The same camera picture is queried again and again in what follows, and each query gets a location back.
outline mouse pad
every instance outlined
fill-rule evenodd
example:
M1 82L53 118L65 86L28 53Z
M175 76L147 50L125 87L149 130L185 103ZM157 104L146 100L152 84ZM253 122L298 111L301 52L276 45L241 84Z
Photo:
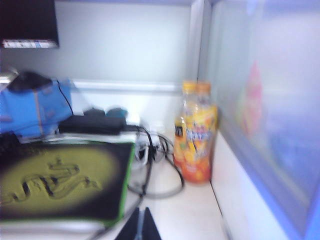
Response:
M124 213L133 143L29 143L1 156L0 218L98 220Z

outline bottle cap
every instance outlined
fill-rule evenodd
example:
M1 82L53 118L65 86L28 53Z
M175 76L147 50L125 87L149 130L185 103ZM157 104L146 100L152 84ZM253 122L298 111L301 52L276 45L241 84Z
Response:
M210 93L211 91L211 84L207 81L200 81L196 85L196 92L197 93Z
M195 81L183 81L182 90L183 92L195 92L197 88L197 83Z

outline frosted glass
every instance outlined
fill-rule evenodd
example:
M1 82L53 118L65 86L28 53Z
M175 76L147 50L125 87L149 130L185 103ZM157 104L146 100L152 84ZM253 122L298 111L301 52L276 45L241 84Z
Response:
M320 181L319 43L319 1L222 1L212 10L212 97L306 207Z

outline dragon logo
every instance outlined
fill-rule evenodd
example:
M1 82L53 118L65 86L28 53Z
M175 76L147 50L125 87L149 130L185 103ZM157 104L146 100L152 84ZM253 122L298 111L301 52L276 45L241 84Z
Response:
M55 162L50 162L47 166L52 172L51 174L26 175L21 180L23 192L10 192L3 195L0 204L7 205L26 201L31 196L31 189L44 191L53 200L66 197L79 185L83 185L85 188L95 188L98 191L102 190L96 181L80 174L80 168L77 164L64 164L57 157Z

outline bottle label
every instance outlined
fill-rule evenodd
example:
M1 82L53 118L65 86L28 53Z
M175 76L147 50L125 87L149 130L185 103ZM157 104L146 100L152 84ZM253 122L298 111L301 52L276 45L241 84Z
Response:
M183 127L182 126L175 126L175 136L176 137L183 137Z
M195 112L186 120L185 164L182 174L189 180L203 182L211 176L211 151L217 128L217 107Z

